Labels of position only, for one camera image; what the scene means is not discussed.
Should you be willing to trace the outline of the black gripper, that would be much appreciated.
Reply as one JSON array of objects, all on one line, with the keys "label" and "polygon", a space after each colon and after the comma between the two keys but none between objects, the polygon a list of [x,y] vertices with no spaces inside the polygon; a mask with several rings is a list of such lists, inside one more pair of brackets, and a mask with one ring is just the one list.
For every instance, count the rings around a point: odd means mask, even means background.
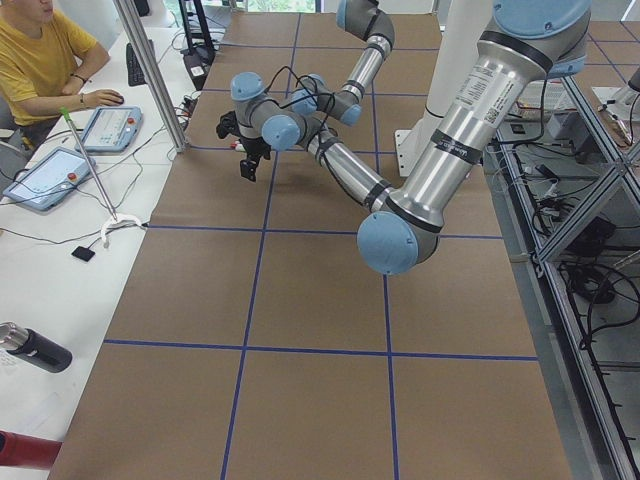
[{"label": "black gripper", "polygon": [[260,160],[270,160],[272,148],[262,137],[242,137],[241,143],[248,157],[239,162],[240,174],[250,182],[255,182]]}]

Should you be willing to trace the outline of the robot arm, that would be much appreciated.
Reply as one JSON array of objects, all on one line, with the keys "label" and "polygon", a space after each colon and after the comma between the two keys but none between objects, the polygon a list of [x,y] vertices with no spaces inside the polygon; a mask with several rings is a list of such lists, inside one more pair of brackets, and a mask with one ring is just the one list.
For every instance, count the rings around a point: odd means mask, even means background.
[{"label": "robot arm", "polygon": [[318,73],[300,76],[289,107],[301,116],[322,113],[352,126],[361,117],[361,102],[367,89],[394,48],[395,30],[377,1],[341,1],[336,24],[363,42],[350,73],[337,89],[330,88]]},{"label": "robot arm", "polygon": [[278,102],[258,74],[240,73],[231,82],[234,107],[217,134],[240,140],[246,179],[272,152],[299,146],[312,154],[367,209],[357,245],[368,266],[385,275],[404,273],[435,252],[445,207],[523,90],[583,68],[590,18],[587,1],[454,2],[424,115],[396,134],[405,178],[397,188],[327,124],[359,120],[364,93],[394,48],[392,20],[375,1],[343,1],[337,8],[337,25],[366,44],[339,90],[309,74],[297,80],[287,101]]}]

